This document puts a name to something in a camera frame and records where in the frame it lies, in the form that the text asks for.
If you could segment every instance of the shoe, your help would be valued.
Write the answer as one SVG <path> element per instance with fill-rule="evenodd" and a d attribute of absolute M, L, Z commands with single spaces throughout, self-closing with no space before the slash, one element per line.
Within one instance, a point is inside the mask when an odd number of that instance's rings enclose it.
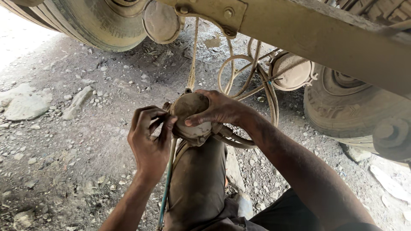
<path fill-rule="evenodd" d="M 234 200 L 238 203 L 238 217 L 245 217 L 249 220 L 254 216 L 253 204 L 248 194 L 239 192 L 234 196 Z"/>

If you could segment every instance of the dusty surface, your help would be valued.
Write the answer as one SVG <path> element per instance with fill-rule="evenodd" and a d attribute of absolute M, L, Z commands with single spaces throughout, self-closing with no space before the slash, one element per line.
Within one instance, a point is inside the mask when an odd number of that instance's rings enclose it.
<path fill-rule="evenodd" d="M 180 48 L 157 45 L 146 39 L 130 51 L 110 53 L 57 35 L 19 59 L 11 57 L 11 64 L 0 72 L 0 91 L 22 83 L 38 90 L 50 88 L 51 105 L 57 111 L 32 121 L 11 123 L 10 128 L 0 131 L 1 230 L 13 230 L 17 219 L 24 221 L 20 226 L 29 224 L 27 230 L 99 228 L 127 190 L 136 170 L 126 141 L 133 110 L 152 104 L 161 106 L 184 92 L 191 63 L 187 57 L 192 53 L 193 40 L 193 21 L 188 23 L 190 26 L 179 37 Z M 25 26 L 38 27 L 30 23 Z M 235 53 L 246 53 L 247 41 L 244 36 L 235 39 Z M 197 55 L 196 88 L 217 89 L 217 72 L 229 53 L 224 37 L 208 22 L 200 22 Z M 246 75 L 236 79 L 232 92 L 242 86 Z M 85 102 L 74 120 L 61 119 L 58 110 L 70 105 L 64 96 L 74 96 L 88 85 L 97 95 Z M 257 85 L 259 81 L 253 81 L 251 87 Z M 376 156 L 356 164 L 347 158 L 338 142 L 318 134 L 307 124 L 302 108 L 303 89 L 277 91 L 277 95 L 279 128 L 335 169 L 379 227 L 410 230 L 411 224 L 402 213 L 411 210 L 411 205 L 386 192 L 369 167 L 378 166 L 408 192 L 411 192 L 410 170 Z M 257 93 L 244 103 L 268 118 L 268 104 L 257 101 L 260 96 L 264 94 Z M 258 151 L 236 149 L 236 158 L 254 207 L 268 206 L 277 194 L 280 196 L 289 188 Z M 163 189 L 164 179 L 150 197 L 139 230 L 155 229 Z M 228 186 L 226 193 L 230 195 L 234 189 Z"/>

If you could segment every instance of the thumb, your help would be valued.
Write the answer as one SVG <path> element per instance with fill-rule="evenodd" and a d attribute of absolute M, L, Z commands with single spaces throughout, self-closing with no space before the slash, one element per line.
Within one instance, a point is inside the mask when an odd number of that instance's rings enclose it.
<path fill-rule="evenodd" d="M 213 122 L 214 116 L 210 109 L 201 113 L 191 115 L 185 119 L 184 123 L 188 127 L 195 127 L 205 122 Z"/>
<path fill-rule="evenodd" d="M 159 136 L 160 143 L 163 147 L 168 147 L 171 145 L 171 131 L 173 130 L 174 124 L 177 121 L 176 116 L 169 116 L 165 119 L 163 127 L 161 128 L 161 133 Z"/>

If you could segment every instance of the man's right hand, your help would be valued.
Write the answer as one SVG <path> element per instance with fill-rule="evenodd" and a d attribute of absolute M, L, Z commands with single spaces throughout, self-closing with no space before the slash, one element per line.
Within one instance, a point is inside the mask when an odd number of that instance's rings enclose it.
<path fill-rule="evenodd" d="M 196 90 L 194 93 L 203 94 L 210 102 L 207 110 L 189 116 L 185 120 L 185 125 L 195 127 L 204 122 L 230 123 L 240 126 L 241 120 L 251 114 L 258 114 L 254 109 L 240 103 L 237 100 L 228 98 L 216 90 Z"/>

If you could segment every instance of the forearm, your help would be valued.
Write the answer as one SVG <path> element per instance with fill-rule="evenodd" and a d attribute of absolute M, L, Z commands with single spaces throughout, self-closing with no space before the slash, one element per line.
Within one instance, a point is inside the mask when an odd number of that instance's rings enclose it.
<path fill-rule="evenodd" d="M 155 185 L 155 182 L 145 180 L 137 172 L 124 197 L 118 202 L 99 231 L 136 231 Z"/>
<path fill-rule="evenodd" d="M 350 222 L 373 220 L 343 180 L 324 161 L 299 145 L 257 112 L 242 127 L 326 230 Z"/>

